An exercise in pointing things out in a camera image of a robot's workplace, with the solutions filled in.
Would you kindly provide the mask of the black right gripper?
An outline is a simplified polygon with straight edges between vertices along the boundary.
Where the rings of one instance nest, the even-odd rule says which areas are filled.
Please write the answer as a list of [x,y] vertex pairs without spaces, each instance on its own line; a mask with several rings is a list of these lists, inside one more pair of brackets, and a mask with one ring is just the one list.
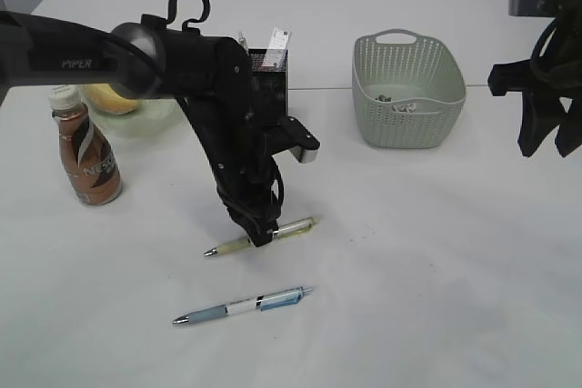
[[[555,18],[537,39],[528,59],[493,65],[487,84],[494,96],[522,93],[517,143],[531,157],[558,127],[555,145],[562,157],[581,146],[581,16]],[[574,99],[565,111],[560,96]]]

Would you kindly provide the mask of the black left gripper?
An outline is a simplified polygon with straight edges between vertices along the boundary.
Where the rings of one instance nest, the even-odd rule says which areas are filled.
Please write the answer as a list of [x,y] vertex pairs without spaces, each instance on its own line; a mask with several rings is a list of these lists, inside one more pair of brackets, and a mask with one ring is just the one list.
[[187,101],[186,118],[206,153],[217,193],[254,247],[270,244],[279,229],[283,181],[262,133],[233,121],[214,101]]

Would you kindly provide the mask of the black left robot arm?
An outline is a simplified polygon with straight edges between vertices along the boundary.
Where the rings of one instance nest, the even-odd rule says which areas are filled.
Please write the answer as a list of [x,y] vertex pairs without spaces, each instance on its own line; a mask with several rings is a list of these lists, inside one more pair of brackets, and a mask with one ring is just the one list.
[[274,156],[283,106],[261,89],[250,54],[233,38],[203,36],[196,20],[166,19],[107,33],[85,25],[4,11],[1,89],[108,84],[128,99],[172,98],[202,145],[219,197],[256,246],[277,229],[284,187]]

